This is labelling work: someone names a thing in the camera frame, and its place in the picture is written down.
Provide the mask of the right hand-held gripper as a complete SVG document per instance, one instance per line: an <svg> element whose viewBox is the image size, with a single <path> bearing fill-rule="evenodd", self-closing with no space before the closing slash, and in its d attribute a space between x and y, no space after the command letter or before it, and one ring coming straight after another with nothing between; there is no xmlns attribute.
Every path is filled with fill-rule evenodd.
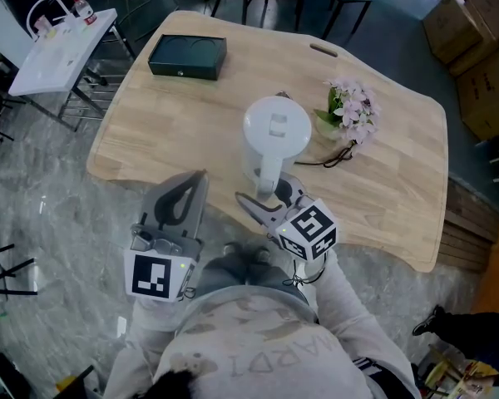
<svg viewBox="0 0 499 399"><path fill-rule="evenodd" d="M267 234L274 234L279 246L301 261L316 261L323 257L338 239L337 220L327 205L308 195L301 181L281 173L275 189L280 204L274 208L261 204L245 193L236 192L238 205ZM288 209L300 209L285 219Z"/></svg>

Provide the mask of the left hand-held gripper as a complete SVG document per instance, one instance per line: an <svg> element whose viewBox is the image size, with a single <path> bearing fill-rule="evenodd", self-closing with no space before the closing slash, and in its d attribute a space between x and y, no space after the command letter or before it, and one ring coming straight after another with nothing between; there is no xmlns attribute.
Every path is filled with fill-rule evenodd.
<svg viewBox="0 0 499 399"><path fill-rule="evenodd" d="M123 256L127 294L167 303L184 297L200 260L202 243L196 238L208 190L207 171L197 170L174 175L146 193L142 224L131 227L131 247Z"/></svg>

